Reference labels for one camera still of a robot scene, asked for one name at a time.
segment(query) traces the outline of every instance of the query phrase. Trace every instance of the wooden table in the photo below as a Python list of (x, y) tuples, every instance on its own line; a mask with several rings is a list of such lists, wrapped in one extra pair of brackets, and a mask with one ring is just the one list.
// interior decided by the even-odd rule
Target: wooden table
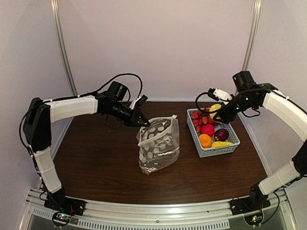
[[(199, 158), (187, 125), (190, 102), (146, 102), (146, 117), (178, 115), (180, 156), (150, 175), (139, 167), (139, 128), (107, 127), (105, 116), (75, 117), (55, 157), (67, 195), (129, 204), (182, 204), (245, 196), (266, 173), (237, 117), (232, 126), (241, 144), (234, 153)], [(109, 120), (117, 126), (118, 121)]]

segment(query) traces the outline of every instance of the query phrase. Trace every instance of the plastic basket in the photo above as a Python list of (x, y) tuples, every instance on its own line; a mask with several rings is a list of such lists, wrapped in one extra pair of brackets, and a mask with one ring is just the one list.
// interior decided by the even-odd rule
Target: plastic basket
[(205, 148), (205, 149), (201, 146), (201, 142), (198, 138), (199, 135), (197, 134), (195, 130), (195, 127), (193, 125), (192, 118), (191, 118), (191, 114), (196, 110), (197, 109), (188, 109), (188, 126), (192, 134), (192, 137), (194, 139), (194, 143), (195, 143), (198, 155), (202, 158), (202, 157), (222, 155), (222, 154), (231, 153), (235, 151), (236, 147), (238, 147), (238, 145), (240, 144), (240, 140), (237, 137), (234, 129), (232, 128), (230, 124), (219, 124), (218, 126), (214, 127), (214, 129), (215, 131), (221, 128), (227, 129), (229, 132), (229, 136), (226, 141), (232, 142), (233, 143), (232, 145), (216, 147), (216, 148)]

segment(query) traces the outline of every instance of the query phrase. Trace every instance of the white wall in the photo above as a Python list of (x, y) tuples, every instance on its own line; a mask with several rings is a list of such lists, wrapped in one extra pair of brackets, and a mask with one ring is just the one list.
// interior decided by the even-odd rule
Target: white wall
[[(193, 101), (210, 87), (234, 91), (254, 0), (59, 1), (78, 93), (118, 73), (144, 81), (149, 100)], [(139, 83), (121, 78), (135, 97)]]
[[(34, 97), (71, 95), (49, 0), (1, 0), (0, 8), (0, 229), (16, 229), (38, 176), (18, 138), (18, 125)], [(52, 126), (56, 143), (66, 120)]]
[[(257, 83), (269, 82), (307, 109), (307, 2), (262, 1), (262, 14), (250, 71)], [(302, 142), (272, 113), (248, 120), (275, 172), (297, 153)], [(299, 229), (307, 226), (307, 180), (287, 188)]]

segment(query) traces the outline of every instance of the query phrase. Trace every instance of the orange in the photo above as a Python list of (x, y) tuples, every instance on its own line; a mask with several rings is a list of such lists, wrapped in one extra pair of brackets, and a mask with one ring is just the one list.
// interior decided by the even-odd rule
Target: orange
[(203, 148), (210, 148), (211, 144), (212, 144), (212, 140), (211, 137), (207, 134), (201, 134), (199, 136), (200, 142), (201, 142), (201, 146)]

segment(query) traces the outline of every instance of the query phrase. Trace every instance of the plastic bag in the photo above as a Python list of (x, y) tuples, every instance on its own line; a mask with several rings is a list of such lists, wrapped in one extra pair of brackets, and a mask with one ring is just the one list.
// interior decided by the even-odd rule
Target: plastic bag
[(177, 115), (150, 119), (150, 127), (142, 127), (137, 135), (140, 146), (139, 164), (150, 174), (174, 163), (179, 157)]

